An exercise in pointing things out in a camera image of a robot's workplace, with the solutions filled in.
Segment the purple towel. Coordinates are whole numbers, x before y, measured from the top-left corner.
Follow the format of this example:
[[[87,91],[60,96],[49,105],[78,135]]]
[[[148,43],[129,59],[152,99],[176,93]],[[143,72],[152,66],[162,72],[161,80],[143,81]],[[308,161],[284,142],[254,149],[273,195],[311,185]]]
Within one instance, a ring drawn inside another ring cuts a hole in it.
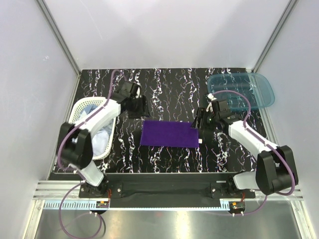
[[[159,147],[199,147],[198,130],[190,122],[154,121],[143,123],[140,145]]]

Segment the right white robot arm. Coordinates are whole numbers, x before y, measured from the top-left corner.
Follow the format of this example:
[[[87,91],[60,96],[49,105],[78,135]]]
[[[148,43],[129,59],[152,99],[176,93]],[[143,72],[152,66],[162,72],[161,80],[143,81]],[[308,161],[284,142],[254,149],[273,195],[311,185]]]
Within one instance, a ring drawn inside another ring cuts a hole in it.
[[[253,130],[225,100],[212,100],[206,108],[198,108],[192,128],[220,130],[239,142],[257,160],[256,169],[238,172],[226,185],[231,197],[244,190],[259,190],[265,195],[290,195],[299,183],[293,151],[287,145],[278,146]]]

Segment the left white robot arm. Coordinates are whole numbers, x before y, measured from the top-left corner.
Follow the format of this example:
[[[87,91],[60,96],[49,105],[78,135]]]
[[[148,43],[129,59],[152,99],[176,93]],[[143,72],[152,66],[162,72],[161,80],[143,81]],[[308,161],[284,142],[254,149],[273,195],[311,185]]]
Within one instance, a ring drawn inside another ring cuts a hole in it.
[[[108,190],[104,174],[93,162],[92,139],[95,134],[114,118],[127,112],[132,119],[149,117],[146,97],[140,85],[124,82],[122,87],[103,98],[102,103],[91,113],[75,123],[65,122],[60,127],[57,164],[62,162],[77,170],[83,180],[90,184],[90,191],[96,197],[103,197]]]

